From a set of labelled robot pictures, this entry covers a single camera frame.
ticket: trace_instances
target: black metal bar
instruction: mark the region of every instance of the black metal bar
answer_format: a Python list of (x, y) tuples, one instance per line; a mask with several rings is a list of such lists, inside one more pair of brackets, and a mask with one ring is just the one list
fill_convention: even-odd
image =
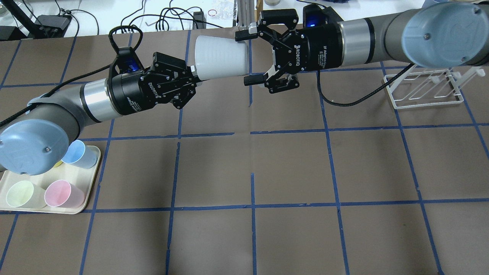
[(29, 17), (15, 4), (14, 0), (2, 0), (3, 5), (10, 11), (10, 13), (24, 25), (24, 27), (34, 35), (34, 38), (46, 38), (46, 35), (41, 31)]

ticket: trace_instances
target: robotic arm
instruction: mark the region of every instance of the robotic arm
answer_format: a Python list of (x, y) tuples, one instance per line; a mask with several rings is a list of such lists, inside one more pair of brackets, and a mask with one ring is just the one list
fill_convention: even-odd
[[(488, 5), (449, 2), (342, 21), (332, 10), (307, 6), (302, 29), (295, 28), (295, 10), (262, 11), (258, 22), (237, 32), (235, 40), (262, 38), (272, 45), (271, 68), (246, 76), (244, 84), (263, 84), (276, 93), (299, 87), (297, 74), (301, 71), (383, 60), (432, 68), (485, 65), (489, 62), (488, 14)], [(278, 33), (271, 24), (284, 24), (287, 31)], [(158, 52), (152, 65), (144, 69), (131, 47), (120, 48), (107, 79), (34, 100), (34, 110), (0, 129), (0, 171), (3, 166), (19, 174), (44, 173), (64, 156), (86, 126), (148, 110), (158, 103), (183, 108), (202, 82), (197, 72), (184, 60)], [(230, 76), (229, 72), (220, 75), (224, 76)]]

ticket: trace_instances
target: metal post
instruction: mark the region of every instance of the metal post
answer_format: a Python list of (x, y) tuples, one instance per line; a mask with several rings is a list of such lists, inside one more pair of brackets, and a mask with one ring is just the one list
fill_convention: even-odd
[(10, 11), (10, 13), (24, 25), (24, 27), (34, 35), (34, 38), (46, 38), (44, 32), (42, 32), (27, 15), (15, 4), (14, 0), (2, 0), (3, 5)]
[(249, 24), (255, 20), (255, 1), (254, 0), (237, 0), (238, 1), (238, 20), (240, 29), (247, 29)]

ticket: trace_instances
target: tray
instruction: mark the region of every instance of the tray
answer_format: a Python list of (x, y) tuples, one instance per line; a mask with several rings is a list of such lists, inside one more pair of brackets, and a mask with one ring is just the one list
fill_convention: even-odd
[[(58, 214), (77, 214), (80, 213), (86, 206), (89, 200), (89, 195), (95, 175), (97, 174), (98, 165), (101, 159), (101, 152), (97, 146), (87, 146), (87, 149), (95, 151), (97, 154), (97, 163), (90, 169), (83, 169), (66, 163), (62, 163), (58, 167), (36, 176), (19, 175), (11, 171), (5, 171), (0, 180), (0, 210), (7, 211), (23, 211), (23, 212), (40, 212), (40, 213), (58, 213)], [(77, 208), (50, 207), (43, 208), (22, 208), (11, 207), (7, 204), (8, 189), (19, 181), (31, 181), (33, 184), (42, 187), (44, 190), (54, 181), (66, 180), (69, 183), (80, 188), (85, 193), (85, 200), (82, 205)]]

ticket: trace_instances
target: pink cup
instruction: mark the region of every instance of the pink cup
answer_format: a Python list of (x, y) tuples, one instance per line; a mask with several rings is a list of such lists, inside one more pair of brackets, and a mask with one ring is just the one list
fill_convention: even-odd
[(46, 189), (44, 200), (51, 207), (77, 208), (85, 200), (85, 193), (67, 181), (58, 180)]

